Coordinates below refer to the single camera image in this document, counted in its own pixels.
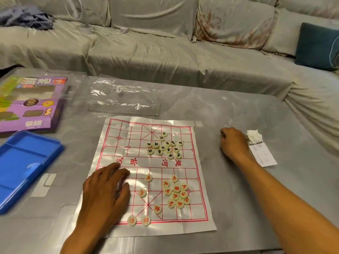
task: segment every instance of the sofa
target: sofa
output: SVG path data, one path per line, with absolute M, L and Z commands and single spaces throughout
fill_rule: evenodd
M 339 28 L 339 0 L 81 1 L 93 34 L 79 30 L 64 0 L 1 0 L 0 9 L 34 4 L 55 20 L 52 30 L 0 28 L 0 69 L 273 95 L 339 156 L 339 77 L 294 64 L 301 24 Z

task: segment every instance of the blue plastic box lid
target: blue plastic box lid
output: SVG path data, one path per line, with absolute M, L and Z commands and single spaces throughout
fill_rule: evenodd
M 60 154 L 59 140 L 18 131 L 0 146 L 0 214 L 4 214 L 28 186 Z

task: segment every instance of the paper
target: paper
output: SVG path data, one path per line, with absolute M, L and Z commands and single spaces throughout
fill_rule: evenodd
M 265 143 L 250 145 L 249 149 L 252 151 L 253 156 L 260 166 L 269 167 L 277 165 L 273 155 L 267 148 Z
M 167 132 L 166 140 L 183 141 L 179 147 L 181 159 L 168 159 L 167 153 L 162 156 L 147 154 L 146 143 L 155 141 L 162 132 Z M 120 162 L 121 168 L 130 170 L 125 180 L 130 185 L 131 199 L 127 212 L 117 222 L 108 237 L 151 236 L 183 234 L 217 230 L 212 218 L 210 203 L 207 197 L 204 178 L 202 176 L 193 121 L 155 120 L 141 117 L 117 116 L 106 119 L 95 157 L 88 174 L 112 162 Z M 145 176 L 152 175 L 153 180 L 146 182 Z M 177 175 L 177 184 L 186 183 L 190 205 L 182 209 L 168 208 L 171 198 L 163 194 L 162 181 L 171 181 Z M 138 191 L 145 188 L 147 195 L 138 196 Z M 81 208 L 82 196 L 74 217 L 74 224 Z M 162 205 L 162 212 L 155 214 L 154 205 Z M 127 225 L 130 215 L 137 217 L 137 224 Z M 148 227 L 142 225 L 143 216 L 151 218 Z

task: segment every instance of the hand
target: hand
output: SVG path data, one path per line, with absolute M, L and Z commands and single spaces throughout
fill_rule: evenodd
M 220 130 L 221 148 L 224 154 L 226 154 L 235 163 L 242 159 L 251 159 L 254 157 L 250 153 L 246 136 L 234 127 L 222 128 Z
M 129 175 L 129 171 L 125 168 L 115 171 L 119 167 L 120 163 L 112 163 L 98 169 L 83 183 L 82 206 L 76 227 L 86 228 L 100 238 L 125 213 L 130 198 L 129 184 L 125 183 L 121 187 L 118 198 L 116 189 L 121 178 Z

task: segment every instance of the table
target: table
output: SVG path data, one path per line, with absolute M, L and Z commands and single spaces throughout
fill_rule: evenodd
M 88 77 L 62 114 L 55 133 L 65 151 L 11 211 L 0 217 L 2 254 L 58 253 L 86 179 L 104 120 L 114 114 L 90 112 L 85 104 Z M 278 165 L 267 169 L 287 188 L 339 226 L 338 169 L 324 149 L 273 96 L 117 80 L 119 85 L 157 89 L 162 99 L 158 119 L 193 120 L 206 190 L 217 231 L 186 235 L 109 238 L 95 253 L 172 254 L 173 242 L 185 242 L 178 254 L 221 253 L 279 248 L 278 241 L 250 187 L 222 154 L 219 130 L 234 126 L 258 129 Z M 208 146 L 205 152 L 202 147 Z M 48 174 L 56 174 L 52 183 Z

